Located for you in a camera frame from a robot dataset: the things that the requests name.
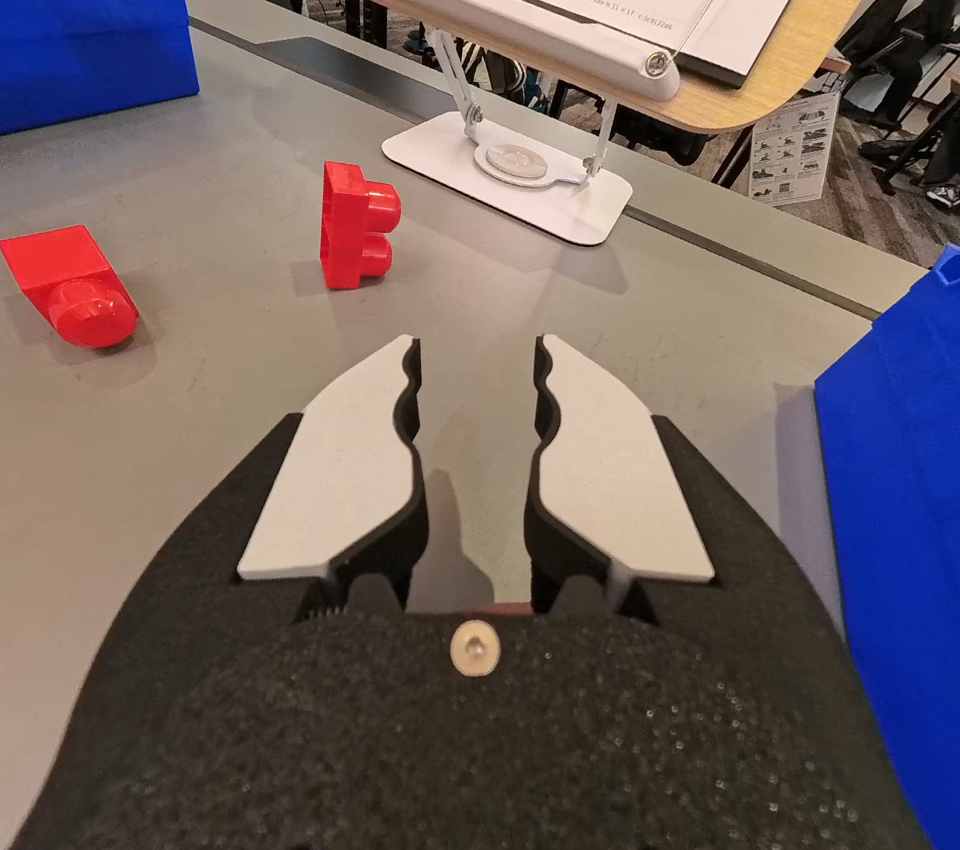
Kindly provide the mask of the white printed floor sign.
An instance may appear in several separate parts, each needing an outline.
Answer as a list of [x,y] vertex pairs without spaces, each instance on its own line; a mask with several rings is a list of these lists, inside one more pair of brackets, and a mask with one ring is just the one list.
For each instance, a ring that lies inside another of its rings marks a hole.
[[837,92],[798,97],[753,125],[750,198],[778,208],[821,198],[839,100]]

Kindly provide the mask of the grey desk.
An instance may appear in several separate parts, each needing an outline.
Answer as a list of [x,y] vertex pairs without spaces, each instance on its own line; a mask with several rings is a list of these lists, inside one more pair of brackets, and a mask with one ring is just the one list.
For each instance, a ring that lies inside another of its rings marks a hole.
[[[2,236],[84,223],[141,320],[64,344],[2,267],[2,844],[139,575],[287,412],[420,338],[433,528],[417,606],[529,592],[535,337],[669,417],[788,543],[835,620],[812,384],[922,268],[619,147],[604,244],[391,164],[443,81],[264,0],[186,0],[198,96],[2,138]],[[386,275],[329,290],[324,164],[394,186]]]

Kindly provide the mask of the blue plastic bin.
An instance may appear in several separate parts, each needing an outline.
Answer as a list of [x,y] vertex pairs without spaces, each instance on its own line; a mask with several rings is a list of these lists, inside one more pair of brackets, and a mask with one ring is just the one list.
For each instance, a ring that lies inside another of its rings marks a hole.
[[3,134],[191,97],[186,0],[1,0]]
[[959,847],[959,249],[815,381],[846,639],[934,848]]

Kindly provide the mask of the black office chair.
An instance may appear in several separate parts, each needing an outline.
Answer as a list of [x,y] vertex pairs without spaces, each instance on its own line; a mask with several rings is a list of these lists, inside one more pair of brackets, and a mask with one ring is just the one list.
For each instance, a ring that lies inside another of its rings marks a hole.
[[896,21],[908,0],[872,0],[838,38],[835,48],[849,62],[841,95],[867,73],[868,59],[898,38]]

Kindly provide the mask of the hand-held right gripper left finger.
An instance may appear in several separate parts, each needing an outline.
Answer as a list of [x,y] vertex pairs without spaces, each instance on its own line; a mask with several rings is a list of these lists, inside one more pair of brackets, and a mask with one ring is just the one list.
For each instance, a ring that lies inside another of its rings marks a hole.
[[241,579],[409,583],[429,536],[415,447],[421,371],[421,342],[403,334],[311,400],[237,564]]

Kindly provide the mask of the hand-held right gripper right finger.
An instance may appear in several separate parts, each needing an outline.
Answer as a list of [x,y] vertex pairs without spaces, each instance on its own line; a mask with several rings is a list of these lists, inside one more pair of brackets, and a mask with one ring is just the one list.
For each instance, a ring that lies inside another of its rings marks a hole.
[[615,613],[645,614],[646,581],[710,585],[716,570],[652,413],[555,334],[534,343],[534,430],[523,513],[531,607],[587,578]]

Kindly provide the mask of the red one-stud block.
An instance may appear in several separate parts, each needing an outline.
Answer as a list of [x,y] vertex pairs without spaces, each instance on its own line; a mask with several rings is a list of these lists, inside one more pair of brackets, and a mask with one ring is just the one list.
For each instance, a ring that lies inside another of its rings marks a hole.
[[134,334],[138,308],[85,226],[8,238],[1,251],[19,290],[66,343],[103,349]]

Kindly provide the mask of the red two-stud block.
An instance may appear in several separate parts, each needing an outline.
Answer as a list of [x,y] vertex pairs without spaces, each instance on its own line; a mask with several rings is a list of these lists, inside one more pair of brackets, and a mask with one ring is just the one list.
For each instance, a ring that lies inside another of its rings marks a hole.
[[318,259],[329,290],[355,290],[392,266],[387,238],[400,223],[401,198],[389,183],[366,179],[360,167],[336,161],[323,166]]

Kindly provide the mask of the white instruction stand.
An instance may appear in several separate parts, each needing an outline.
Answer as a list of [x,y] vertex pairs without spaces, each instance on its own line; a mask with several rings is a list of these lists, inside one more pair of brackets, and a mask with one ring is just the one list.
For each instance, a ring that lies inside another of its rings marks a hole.
[[[604,167],[618,107],[698,135],[753,126],[791,100],[814,75],[860,0],[790,0],[740,88],[678,70],[678,91],[655,100],[620,89],[550,55],[528,50],[473,25],[432,17],[403,0],[373,0],[420,18],[448,82],[455,109],[382,144],[384,155],[451,190],[570,244],[606,242],[633,187]],[[586,151],[550,145],[539,132],[510,129],[469,86],[455,36],[594,92],[603,100],[599,135]]]

